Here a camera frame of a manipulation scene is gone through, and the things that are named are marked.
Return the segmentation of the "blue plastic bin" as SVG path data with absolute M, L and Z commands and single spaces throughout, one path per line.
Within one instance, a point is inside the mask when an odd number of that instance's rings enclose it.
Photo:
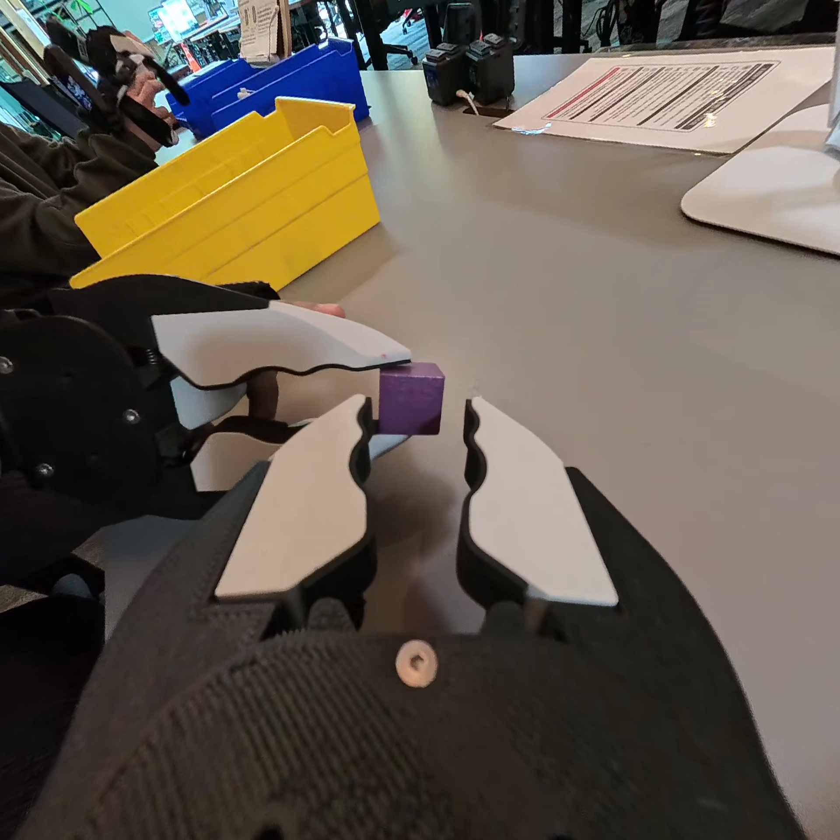
M 187 105 L 179 104 L 170 92 L 166 92 L 168 108 L 182 126 L 204 139 L 215 132 L 213 97 L 228 88 L 235 88 L 256 72 L 256 68 L 240 58 L 216 61 L 181 81 L 182 89 L 190 100 Z
M 370 107 L 361 71 L 349 40 L 328 38 L 263 69 L 237 59 L 219 72 L 207 105 L 206 135 L 225 129 L 255 112 L 269 116 L 279 98 L 337 102 L 354 106 L 356 122 L 367 119 Z

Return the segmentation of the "printed paper sheet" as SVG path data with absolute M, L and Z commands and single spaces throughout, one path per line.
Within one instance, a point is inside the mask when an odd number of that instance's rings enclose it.
M 833 78 L 834 47 L 590 58 L 499 130 L 732 154 Z

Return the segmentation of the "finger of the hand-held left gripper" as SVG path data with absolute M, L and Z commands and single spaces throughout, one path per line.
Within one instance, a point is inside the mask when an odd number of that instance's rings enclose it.
M 154 315 L 161 356 L 177 370 L 178 420 L 198 428 L 229 412 L 261 371 L 365 371 L 412 360 L 399 342 L 361 323 L 280 301 L 267 308 Z
M 308 487 L 330 488 L 350 482 L 349 462 L 361 434 L 298 434 L 290 453 L 281 444 L 268 444 L 244 434 L 214 434 L 192 462 L 192 476 L 200 491 L 230 490 L 263 460 L 275 459 L 282 477 Z

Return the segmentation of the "black charger box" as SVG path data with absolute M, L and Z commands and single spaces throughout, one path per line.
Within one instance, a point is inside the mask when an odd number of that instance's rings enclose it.
M 459 98 L 458 91 L 469 88 L 467 46 L 442 43 L 430 49 L 422 68 L 430 100 L 448 107 Z
M 511 42 L 497 34 L 473 41 L 466 51 L 468 90 L 480 106 L 507 100 L 515 89 Z

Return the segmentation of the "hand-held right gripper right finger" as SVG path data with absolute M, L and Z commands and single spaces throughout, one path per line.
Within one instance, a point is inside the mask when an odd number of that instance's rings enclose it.
M 465 404 L 464 442 L 456 574 L 482 631 L 614 623 L 616 585 L 562 458 L 480 396 Z

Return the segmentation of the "purple cube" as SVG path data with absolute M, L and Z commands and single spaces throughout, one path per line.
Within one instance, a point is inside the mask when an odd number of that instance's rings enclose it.
M 412 362 L 380 370 L 378 432 L 439 434 L 445 375 L 436 363 Z

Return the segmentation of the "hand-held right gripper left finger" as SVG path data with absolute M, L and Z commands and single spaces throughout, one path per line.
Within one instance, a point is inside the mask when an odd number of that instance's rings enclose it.
M 377 566 L 364 488 L 372 414 L 370 397 L 352 395 L 271 457 L 216 584 L 219 602 L 278 602 L 301 626 L 328 597 L 360 623 Z

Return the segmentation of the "white tablet stand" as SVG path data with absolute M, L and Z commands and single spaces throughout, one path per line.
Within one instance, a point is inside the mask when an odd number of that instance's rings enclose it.
M 695 222 L 839 256 L 839 37 L 824 106 L 793 112 L 685 194 Z

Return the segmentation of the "yellow plastic bin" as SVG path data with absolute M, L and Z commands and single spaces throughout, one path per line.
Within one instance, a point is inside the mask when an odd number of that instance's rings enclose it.
M 70 286 L 130 275 L 289 285 L 381 222 L 354 110 L 278 98 L 79 213 L 99 260 Z

